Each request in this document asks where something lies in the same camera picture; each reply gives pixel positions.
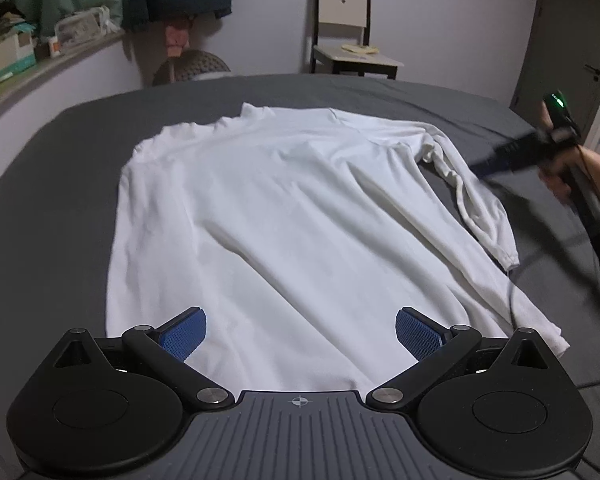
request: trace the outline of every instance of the cardboard box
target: cardboard box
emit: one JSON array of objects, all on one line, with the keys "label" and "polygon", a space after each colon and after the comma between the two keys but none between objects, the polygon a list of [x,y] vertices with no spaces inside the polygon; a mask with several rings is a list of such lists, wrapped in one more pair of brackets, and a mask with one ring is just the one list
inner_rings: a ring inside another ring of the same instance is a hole
[{"label": "cardboard box", "polygon": [[0,83],[35,64],[30,32],[13,34],[0,42]]}]

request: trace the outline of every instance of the white shirt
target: white shirt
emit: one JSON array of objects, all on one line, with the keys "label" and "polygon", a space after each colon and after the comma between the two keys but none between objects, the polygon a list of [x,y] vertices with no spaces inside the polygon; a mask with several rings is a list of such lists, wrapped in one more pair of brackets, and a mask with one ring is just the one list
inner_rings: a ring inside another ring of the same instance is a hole
[{"label": "white shirt", "polygon": [[[419,161],[456,190],[474,236]],[[187,363],[236,396],[364,396],[416,362],[395,336],[405,305],[510,335],[509,280],[490,255],[518,264],[507,215],[439,129],[245,104],[238,118],[167,126],[136,147],[120,179],[107,334],[195,304],[208,326]],[[513,307],[555,353],[568,348],[520,291]]]}]

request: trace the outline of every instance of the wall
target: wall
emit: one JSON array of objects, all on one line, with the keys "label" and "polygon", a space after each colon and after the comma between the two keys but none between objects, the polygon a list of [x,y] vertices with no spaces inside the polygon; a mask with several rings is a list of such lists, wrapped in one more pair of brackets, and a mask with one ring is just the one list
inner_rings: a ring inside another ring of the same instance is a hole
[{"label": "wall", "polygon": [[117,41],[27,89],[21,100],[9,100],[0,109],[0,176],[36,131],[62,110],[139,88],[138,64]]},{"label": "wall", "polygon": [[[309,2],[234,0],[231,16],[195,21],[192,46],[217,54],[243,75],[298,72],[308,59]],[[464,90],[509,105],[536,0],[372,2],[372,43],[405,63],[398,79]],[[145,81],[150,81],[164,60],[159,25],[134,43]]]}]

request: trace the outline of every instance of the door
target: door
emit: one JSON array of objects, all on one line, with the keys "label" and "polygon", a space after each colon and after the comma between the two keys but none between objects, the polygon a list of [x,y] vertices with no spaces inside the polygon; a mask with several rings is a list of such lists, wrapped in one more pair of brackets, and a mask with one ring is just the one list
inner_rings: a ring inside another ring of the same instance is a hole
[{"label": "door", "polygon": [[542,97],[561,90],[583,134],[600,104],[600,0],[539,0],[512,109],[538,123]]}]

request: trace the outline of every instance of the bed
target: bed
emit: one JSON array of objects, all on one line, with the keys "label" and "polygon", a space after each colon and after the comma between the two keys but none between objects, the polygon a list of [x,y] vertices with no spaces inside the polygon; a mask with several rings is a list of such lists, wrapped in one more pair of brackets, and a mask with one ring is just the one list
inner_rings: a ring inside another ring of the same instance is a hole
[{"label": "bed", "polygon": [[[10,402],[70,327],[104,335],[117,186],[134,146],[179,122],[210,123],[255,106],[332,107],[431,123],[469,163],[528,124],[492,100],[449,89],[346,76],[275,75],[177,83],[69,108],[44,126],[0,180],[0,478],[19,466],[4,427]],[[426,178],[460,221],[452,191]],[[600,380],[600,270],[577,217],[535,171],[488,185],[500,198],[521,271],[512,276],[571,344],[562,364],[576,384]],[[541,251],[546,256],[538,257]],[[582,391],[594,417],[586,456],[600,465],[600,386]],[[580,471],[599,478],[587,465]]]}]

